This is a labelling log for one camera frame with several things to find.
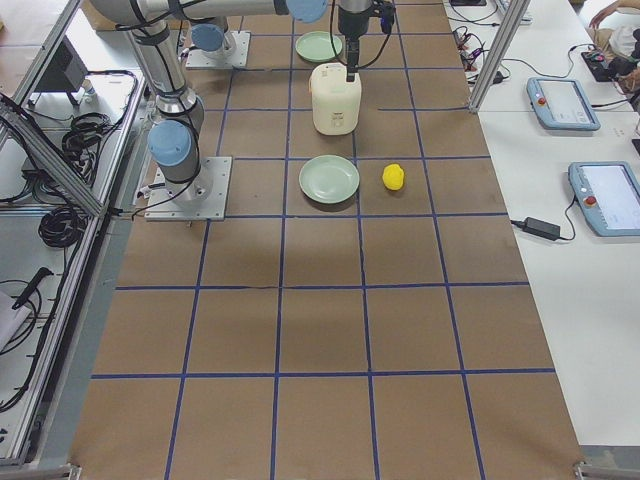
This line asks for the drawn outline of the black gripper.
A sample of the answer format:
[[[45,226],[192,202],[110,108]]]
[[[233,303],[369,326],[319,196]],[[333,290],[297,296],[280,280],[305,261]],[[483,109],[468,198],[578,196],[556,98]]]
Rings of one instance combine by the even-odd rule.
[[[354,82],[359,70],[360,38],[368,32],[371,8],[351,11],[343,7],[338,11],[338,29],[346,42],[346,81]]]

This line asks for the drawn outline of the green plate near arm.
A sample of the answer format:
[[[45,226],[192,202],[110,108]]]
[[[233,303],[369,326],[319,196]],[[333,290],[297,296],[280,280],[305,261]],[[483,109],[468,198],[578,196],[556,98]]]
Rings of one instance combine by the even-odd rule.
[[[309,199],[322,204],[338,204],[356,193],[360,175],[350,160],[337,155],[321,155],[304,163],[298,182]]]
[[[313,31],[300,36],[295,43],[296,53],[313,63],[332,61],[343,50],[342,40],[326,31]]]

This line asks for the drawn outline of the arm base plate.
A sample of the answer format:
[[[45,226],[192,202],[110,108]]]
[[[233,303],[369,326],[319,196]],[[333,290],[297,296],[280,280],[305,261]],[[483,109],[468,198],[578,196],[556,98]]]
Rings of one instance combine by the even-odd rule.
[[[183,186],[167,183],[157,167],[154,182],[163,186],[150,192],[148,209],[142,212],[144,218],[148,221],[223,221],[232,158],[205,157],[200,166],[199,175],[185,191]]]
[[[192,30],[193,49],[188,53],[190,70],[242,69],[247,64],[249,31],[223,32],[217,26],[200,25]]]

